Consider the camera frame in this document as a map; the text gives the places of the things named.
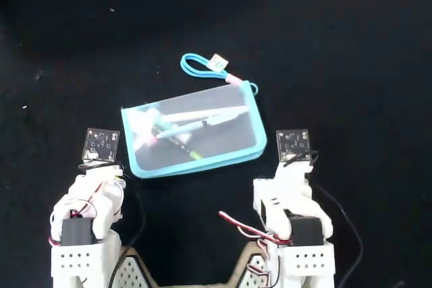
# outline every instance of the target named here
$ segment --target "circuit board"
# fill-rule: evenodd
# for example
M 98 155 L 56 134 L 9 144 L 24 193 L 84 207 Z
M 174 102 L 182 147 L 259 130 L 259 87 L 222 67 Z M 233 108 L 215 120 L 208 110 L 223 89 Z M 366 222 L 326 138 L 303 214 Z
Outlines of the circuit board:
M 307 129 L 276 131 L 276 140 L 280 162 L 286 162 L 293 155 L 301 154 L 311 149 Z
M 115 161 L 120 132 L 108 129 L 88 128 L 82 160 Z

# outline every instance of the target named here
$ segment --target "red wire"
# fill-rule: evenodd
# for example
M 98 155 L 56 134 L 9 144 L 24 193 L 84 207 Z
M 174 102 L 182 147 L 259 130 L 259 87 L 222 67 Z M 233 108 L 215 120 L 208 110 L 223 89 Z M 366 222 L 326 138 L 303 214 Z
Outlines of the red wire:
M 90 196 L 90 198 L 87 200 L 87 202 L 90 202 L 90 201 L 91 201 L 91 199 L 93 198 L 93 195 L 99 191 L 99 189 L 102 187 L 102 185 L 103 185 L 103 181 L 102 181 L 102 182 L 97 186 L 96 190 L 93 192 L 93 194 L 92 194 L 92 195 Z M 78 216 L 79 214 L 82 213 L 82 211 L 83 211 L 84 209 L 86 209 L 87 206 L 88 206 L 88 204 L 85 204 L 85 205 L 80 209 L 79 212 L 74 213 L 74 214 L 71 214 L 71 216 L 73 216 L 73 217 Z
M 255 228 L 253 228 L 253 227 L 251 227 L 251 226 L 245 225 L 245 224 L 243 224 L 243 223 L 237 221 L 236 219 L 233 219 L 233 218 L 232 218 L 230 215 L 228 215 L 226 212 L 219 211 L 219 215 L 220 215 L 223 219 L 225 219 L 225 220 L 227 220 L 228 222 L 230 222 L 231 224 L 234 224 L 235 226 L 239 226 L 239 227 L 241 227 L 241 228 L 243 228 L 243 229 L 245 229 L 245 230 L 247 230 L 247 231 L 250 231 L 251 233 L 257 234 L 257 235 L 259 235 L 259 236 L 261 236 L 261 237 L 263 237 L 263 238 L 265 238 L 265 239 L 268 239 L 269 241 L 272 241 L 273 243 L 276 243 L 276 244 L 289 244 L 289 243 L 291 243 L 290 240 L 288 240 L 288 241 L 283 241 L 283 240 L 281 240 L 281 239 L 277 239 L 277 238 L 275 238 L 275 237 L 272 237 L 272 236 L 270 236 L 270 235 L 268 235 L 268 234 L 266 234 L 266 233 L 264 233 L 264 232 L 262 232 L 262 231 L 259 231 L 258 229 L 255 229 Z

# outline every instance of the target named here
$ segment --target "pencil case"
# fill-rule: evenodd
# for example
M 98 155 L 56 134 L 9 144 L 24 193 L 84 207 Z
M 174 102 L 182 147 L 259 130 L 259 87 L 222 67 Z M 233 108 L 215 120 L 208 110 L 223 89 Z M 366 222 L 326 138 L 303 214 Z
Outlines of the pencil case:
M 248 81 L 121 111 L 130 168 L 139 178 L 249 161 L 267 144 Z

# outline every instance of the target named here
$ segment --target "black tablecloth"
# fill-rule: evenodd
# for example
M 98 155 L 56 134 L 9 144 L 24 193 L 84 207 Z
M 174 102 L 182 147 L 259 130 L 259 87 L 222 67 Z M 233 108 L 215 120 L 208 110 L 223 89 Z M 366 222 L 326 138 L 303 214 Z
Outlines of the black tablecloth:
M 252 180 L 272 176 L 275 131 L 308 128 L 312 182 L 364 239 L 348 287 L 428 287 L 432 135 L 429 0 L 0 0 L 2 287 L 49 287 L 49 213 L 73 182 L 87 127 L 122 130 L 121 107 L 222 85 L 187 76 L 187 52 L 229 59 L 256 82 L 269 143 L 255 161 L 142 181 L 136 249 L 161 285 L 226 281 L 246 240 L 224 210 L 260 227 Z M 122 138 L 119 160 L 127 162 Z M 336 280 L 358 245 L 333 219 Z M 139 226 L 126 194 L 115 225 Z

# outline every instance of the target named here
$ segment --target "black cable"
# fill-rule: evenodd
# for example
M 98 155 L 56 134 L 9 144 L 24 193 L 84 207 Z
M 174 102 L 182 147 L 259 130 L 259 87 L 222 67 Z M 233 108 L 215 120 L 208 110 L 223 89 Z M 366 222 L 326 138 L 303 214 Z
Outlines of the black cable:
M 277 285 L 277 283 L 279 282 L 279 278 L 281 276 L 281 257 L 278 256 L 277 257 L 277 278 L 274 284 L 272 284 L 271 286 L 268 286 L 266 288 L 274 288 L 274 286 Z
M 113 287 L 114 279 L 115 279 L 115 275 L 116 275 L 117 271 L 119 270 L 119 268 L 122 266 L 124 260 L 126 259 L 126 256 L 128 255 L 130 248 L 136 243 L 136 240 L 141 236 L 142 232 L 144 231 L 145 224 L 146 224 L 144 205 L 142 204 L 142 199 L 140 197 L 140 188 L 136 185 L 136 182 L 129 175 L 127 175 L 124 172 L 124 166 L 121 163 L 119 163 L 118 165 L 123 170 L 123 176 L 126 179 L 130 180 L 130 182 L 135 187 L 134 188 L 134 194 L 135 194 L 135 197 L 138 201 L 138 204 L 140 205 L 140 213 L 141 213 L 141 217 L 142 217 L 142 222 L 141 222 L 141 226 L 140 226 L 139 230 L 136 232 L 135 236 L 130 240 L 129 244 L 124 248 L 124 251 L 120 254 L 119 260 L 117 260 L 117 263 L 114 266 L 113 272 L 111 273 L 111 278 L 109 279 L 108 288 Z
M 98 165 L 88 165 L 88 163 L 84 163 L 82 165 L 78 165 L 79 170 L 81 171 L 87 171 L 87 170 L 93 170 L 93 169 L 98 169 L 98 168 L 103 168 L 103 167 L 109 167 L 111 165 L 119 165 L 122 169 L 123 169 L 123 165 L 119 162 L 103 162 L 99 163 Z
M 293 156 L 290 160 L 286 161 L 283 166 L 286 167 L 286 166 L 290 165 L 291 163 L 300 161 L 301 159 L 304 159 L 307 155 L 311 155 L 311 156 L 315 155 L 315 158 L 313 158 L 312 161 L 310 162 L 310 165 L 314 165 L 315 162 L 317 162 L 318 157 L 319 157 L 318 151 L 309 150 L 309 151 L 305 151 L 303 153 L 300 153 L 300 154 Z
M 354 232 L 354 234 L 357 238 L 357 241 L 358 241 L 358 245 L 360 247 L 360 251 L 358 253 L 357 259 L 354 261 L 354 263 L 351 265 L 351 267 L 348 269 L 348 271 L 344 274 L 344 276 L 342 277 L 342 279 L 339 282 L 339 285 L 337 286 L 337 288 L 343 288 L 346 281 L 350 277 L 350 275 L 354 272 L 354 270 L 356 270 L 356 267 L 358 266 L 358 264 L 362 260 L 362 257 L 363 257 L 363 240 L 360 237 L 360 234 L 358 234 L 358 231 L 357 231 L 356 227 L 354 226 L 354 223 L 350 220 L 350 218 L 346 214 L 342 205 L 329 192 L 325 191 L 320 185 L 318 185 L 316 183 L 314 183 L 314 185 L 318 189 L 320 189 L 340 209 L 341 213 L 343 214 L 343 216 L 346 219 L 346 222 L 349 224 L 349 226 L 351 226 L 351 230 Z

